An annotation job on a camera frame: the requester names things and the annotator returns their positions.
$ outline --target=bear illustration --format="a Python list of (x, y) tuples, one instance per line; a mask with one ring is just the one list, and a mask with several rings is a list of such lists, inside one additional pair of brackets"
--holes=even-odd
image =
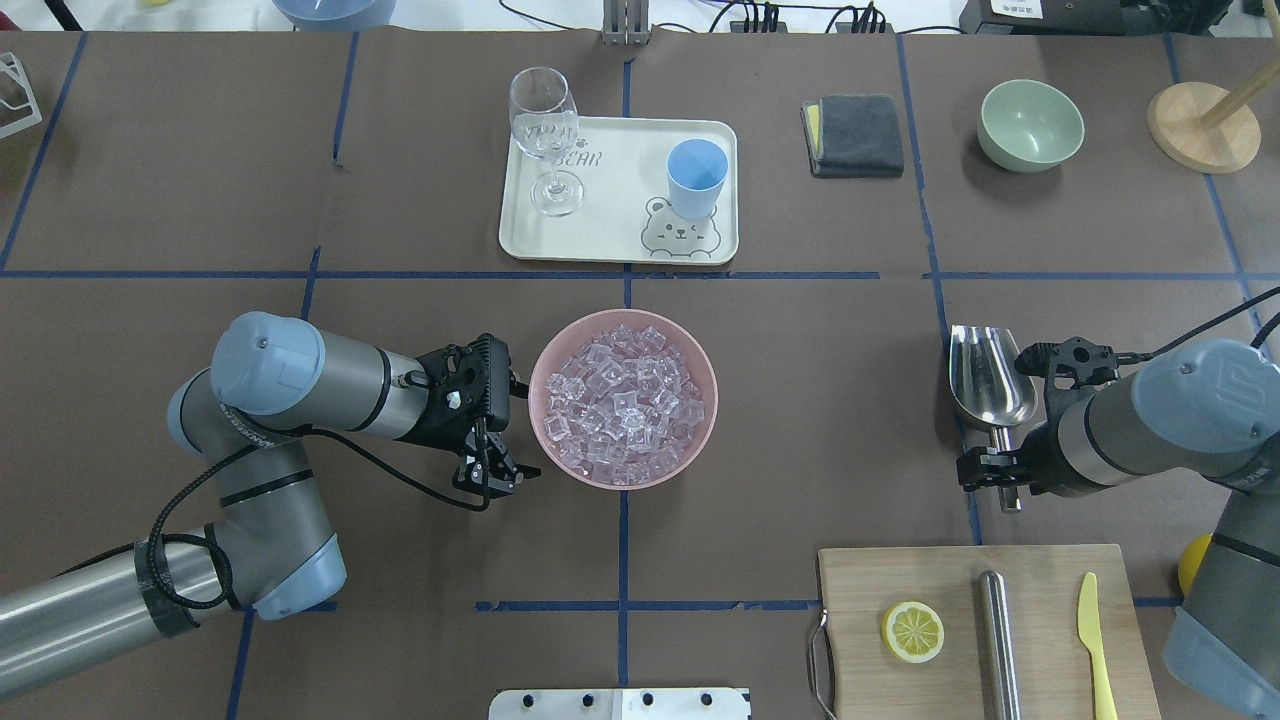
[(649, 222), (640, 233), (640, 242), (649, 256), (692, 258), (703, 252), (710, 258), (719, 247), (719, 231), (716, 229), (716, 211), (700, 220), (686, 220), (671, 209), (666, 197), (652, 197), (645, 202)]

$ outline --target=yellow lemon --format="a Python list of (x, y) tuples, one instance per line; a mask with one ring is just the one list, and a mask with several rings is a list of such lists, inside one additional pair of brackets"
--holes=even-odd
[(1183, 551), (1183, 559), (1178, 561), (1178, 587), (1183, 588), (1183, 597), (1192, 592), (1192, 580), (1196, 579), (1196, 573), (1199, 571), (1199, 564), (1204, 560), (1204, 553), (1208, 551), (1208, 543), (1213, 541), (1213, 536), (1201, 536), (1192, 541)]
[(884, 647), (904, 662), (928, 662), (942, 651), (942, 619), (923, 602), (900, 602), (881, 623)]

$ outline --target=wooden paper towel holder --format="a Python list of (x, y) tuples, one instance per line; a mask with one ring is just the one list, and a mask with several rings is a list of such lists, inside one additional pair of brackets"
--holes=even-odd
[[(1263, 0), (1271, 35), (1280, 42), (1275, 0)], [(1147, 127), (1156, 145), (1174, 160), (1202, 173), (1234, 173), (1258, 154), (1262, 128), (1248, 102), (1280, 77), (1280, 55), (1239, 87), (1207, 82), (1166, 87), (1147, 108)]]

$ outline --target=pink bowl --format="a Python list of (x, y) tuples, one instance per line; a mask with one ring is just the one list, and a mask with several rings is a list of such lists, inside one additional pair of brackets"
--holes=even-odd
[[(680, 464), (671, 473), (655, 478), (643, 486), (614, 486), (608, 483), (599, 483), (590, 478), (584, 478), (582, 475), (570, 470), (559, 461), (559, 454), (556, 452), (556, 443), (547, 437), (547, 428), (543, 427), (543, 420), (547, 419), (547, 400), (550, 395), (547, 389), (547, 380), (550, 378), (552, 373), (556, 373), (564, 365), (564, 360), (568, 360), (571, 355), (577, 352), (589, 340), (595, 337), (602, 332), (612, 331), (618, 325), (626, 325), (634, 331), (643, 331), (649, 325), (658, 328), (658, 332), (667, 336), (667, 342), (675, 346), (685, 356), (685, 366), (689, 370), (689, 379), (698, 386), (698, 389), (703, 393), (703, 404), (705, 405), (705, 416), (703, 421), (694, 428), (692, 442), (685, 448), (685, 457), (681, 459)], [(703, 451), (707, 445), (707, 438), (712, 434), (712, 428), (716, 427), (716, 410), (719, 406), (719, 391), (716, 386), (716, 372), (712, 370), (712, 361), (707, 357), (707, 352), (703, 346), (698, 345), (694, 336), (689, 334), (689, 331), (672, 323), (662, 315), (655, 315), (653, 313), (645, 313), (644, 310), (602, 310), (600, 313), (594, 313), (580, 320), (575, 320), (570, 327), (564, 328), (556, 337), (547, 343), (547, 348), (543, 354), (538, 356), (538, 364), (534, 365), (534, 375), (529, 379), (529, 419), (534, 424), (534, 436), (538, 437), (538, 443), (543, 446), (543, 451), (547, 456), (552, 459), (552, 462), (557, 468), (564, 470), (572, 478), (577, 478), (589, 486), (595, 486), (604, 489), (640, 489), (649, 488), (658, 483), (663, 483), (678, 475), (698, 454)]]

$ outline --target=yellow knife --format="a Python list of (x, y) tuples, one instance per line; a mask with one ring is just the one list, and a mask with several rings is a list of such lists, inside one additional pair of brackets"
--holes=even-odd
[(1117, 720), (1116, 701), (1111, 696), (1111, 680), (1107, 679), (1107, 660), (1102, 655), (1102, 625), (1098, 623), (1098, 577), (1084, 574), (1080, 583), (1080, 603), (1075, 609), (1076, 632), (1080, 642), (1089, 650), (1093, 659), (1093, 717), (1094, 720)]

